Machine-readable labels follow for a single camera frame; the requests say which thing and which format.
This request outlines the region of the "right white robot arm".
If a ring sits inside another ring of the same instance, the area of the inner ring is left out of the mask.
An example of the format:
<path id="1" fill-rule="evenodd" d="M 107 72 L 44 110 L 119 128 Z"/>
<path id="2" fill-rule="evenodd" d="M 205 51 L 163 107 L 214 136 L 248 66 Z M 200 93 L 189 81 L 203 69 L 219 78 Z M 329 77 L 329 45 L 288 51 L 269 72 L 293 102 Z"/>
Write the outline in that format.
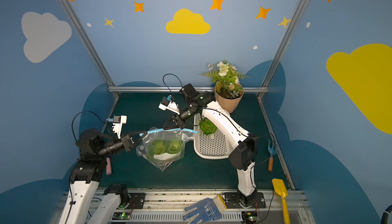
<path id="1" fill-rule="evenodd" d="M 159 104 L 159 109 L 163 111 L 170 110 L 174 113 L 166 121 L 163 129 L 184 129 L 186 122 L 196 114 L 201 114 L 203 117 L 209 119 L 223 132 L 225 138 L 233 148 L 228 158 L 231 164 L 237 169 L 237 191 L 239 196 L 246 202 L 251 201 L 256 195 L 254 179 L 254 167 L 257 155 L 256 138 L 236 123 L 210 92 L 196 91 L 191 84 L 187 84 L 180 89 L 180 94 L 186 102 L 186 106 L 182 109 L 178 107 L 172 95 L 164 97 Z"/>

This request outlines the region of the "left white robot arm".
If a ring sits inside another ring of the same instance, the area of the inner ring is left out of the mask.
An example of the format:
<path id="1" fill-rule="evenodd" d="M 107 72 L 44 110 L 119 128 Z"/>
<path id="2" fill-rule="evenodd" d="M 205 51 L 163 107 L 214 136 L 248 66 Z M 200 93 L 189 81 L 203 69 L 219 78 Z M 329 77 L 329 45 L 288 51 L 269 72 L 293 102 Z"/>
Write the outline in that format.
<path id="1" fill-rule="evenodd" d="M 106 224 L 118 208 L 130 211 L 142 209 L 144 193 L 128 193 L 125 184 L 110 185 L 105 189 L 98 209 L 90 219 L 87 218 L 91 201 L 106 170 L 107 159 L 122 150 L 131 151 L 146 136 L 146 132 L 133 132 L 114 138 L 94 128 L 82 132 L 76 141 L 80 158 L 69 177 L 68 197 L 59 223 Z"/>

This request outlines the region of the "green chinese cabbage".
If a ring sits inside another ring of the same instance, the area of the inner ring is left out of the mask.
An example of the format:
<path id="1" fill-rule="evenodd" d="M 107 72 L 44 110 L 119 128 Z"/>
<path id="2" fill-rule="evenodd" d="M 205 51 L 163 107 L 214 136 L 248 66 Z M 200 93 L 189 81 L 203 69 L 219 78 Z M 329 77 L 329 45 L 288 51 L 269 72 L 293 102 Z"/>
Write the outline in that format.
<path id="1" fill-rule="evenodd" d="M 217 131 L 217 126 L 208 118 L 203 118 L 200 120 L 199 127 L 205 135 L 211 135 Z"/>

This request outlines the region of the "blue-zip bag with cabbages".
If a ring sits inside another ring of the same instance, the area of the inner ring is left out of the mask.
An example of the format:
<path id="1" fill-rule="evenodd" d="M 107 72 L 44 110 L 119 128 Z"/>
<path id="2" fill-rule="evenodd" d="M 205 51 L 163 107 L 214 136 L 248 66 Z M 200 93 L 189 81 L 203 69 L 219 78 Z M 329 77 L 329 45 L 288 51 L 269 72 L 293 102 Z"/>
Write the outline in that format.
<path id="1" fill-rule="evenodd" d="M 142 142 L 137 146 L 136 154 L 164 172 L 173 162 L 184 157 L 186 143 L 197 135 L 198 132 L 192 129 L 153 127 L 146 134 L 140 134 Z"/>

